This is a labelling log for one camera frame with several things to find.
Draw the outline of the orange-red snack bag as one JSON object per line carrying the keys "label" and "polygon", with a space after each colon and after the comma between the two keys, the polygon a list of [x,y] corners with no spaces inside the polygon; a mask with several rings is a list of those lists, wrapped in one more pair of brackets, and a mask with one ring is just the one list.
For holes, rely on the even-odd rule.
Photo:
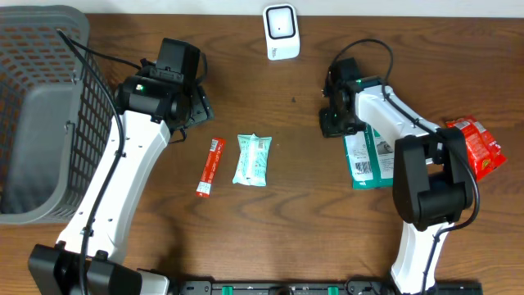
{"label": "orange-red snack bag", "polygon": [[445,122],[447,127],[456,127],[463,133],[468,150],[468,161],[477,180],[503,165],[507,157],[502,148],[483,124],[474,116],[465,116]]}

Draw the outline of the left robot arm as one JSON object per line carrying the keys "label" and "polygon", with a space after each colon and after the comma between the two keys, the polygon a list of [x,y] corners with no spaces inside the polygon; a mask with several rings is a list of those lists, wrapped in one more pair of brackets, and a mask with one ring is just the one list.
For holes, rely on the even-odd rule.
{"label": "left robot arm", "polygon": [[201,80],[190,84],[138,75],[116,95],[102,159],[83,201],[52,247],[38,244],[29,272],[42,294],[170,294],[154,270],[123,265],[130,225],[145,184],[175,131],[213,118]]}

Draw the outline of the green 3M wipes package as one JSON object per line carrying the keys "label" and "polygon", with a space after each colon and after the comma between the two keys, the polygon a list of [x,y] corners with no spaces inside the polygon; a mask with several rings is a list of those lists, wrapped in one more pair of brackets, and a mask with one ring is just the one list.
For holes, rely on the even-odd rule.
{"label": "green 3M wipes package", "polygon": [[344,137],[352,188],[368,190],[393,184],[394,150],[370,125]]}

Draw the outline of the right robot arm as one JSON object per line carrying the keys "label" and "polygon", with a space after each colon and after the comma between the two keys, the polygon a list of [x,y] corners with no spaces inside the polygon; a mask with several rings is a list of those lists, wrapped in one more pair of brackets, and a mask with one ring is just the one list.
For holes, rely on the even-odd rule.
{"label": "right robot arm", "polygon": [[426,121],[377,76],[328,77],[323,95],[330,104],[321,115],[323,136],[352,135],[370,126],[393,149],[392,193],[403,221],[390,270],[395,292],[435,290],[436,263],[445,238],[474,221],[473,216],[459,220],[464,210],[480,206],[463,133]]}

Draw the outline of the mint green wipes pack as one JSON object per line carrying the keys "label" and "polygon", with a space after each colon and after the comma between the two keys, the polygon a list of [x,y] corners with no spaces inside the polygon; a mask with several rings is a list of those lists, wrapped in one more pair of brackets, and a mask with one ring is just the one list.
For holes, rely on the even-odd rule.
{"label": "mint green wipes pack", "polygon": [[234,184],[265,187],[271,137],[257,137],[255,134],[237,136],[240,156],[237,163]]}

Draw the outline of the red stick packet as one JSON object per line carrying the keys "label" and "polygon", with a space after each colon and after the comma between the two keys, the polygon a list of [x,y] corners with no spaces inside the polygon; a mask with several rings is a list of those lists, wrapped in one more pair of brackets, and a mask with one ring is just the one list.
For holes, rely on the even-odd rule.
{"label": "red stick packet", "polygon": [[225,140],[223,138],[212,138],[206,164],[196,188],[198,197],[208,198],[210,196],[211,186],[224,151],[224,146]]}

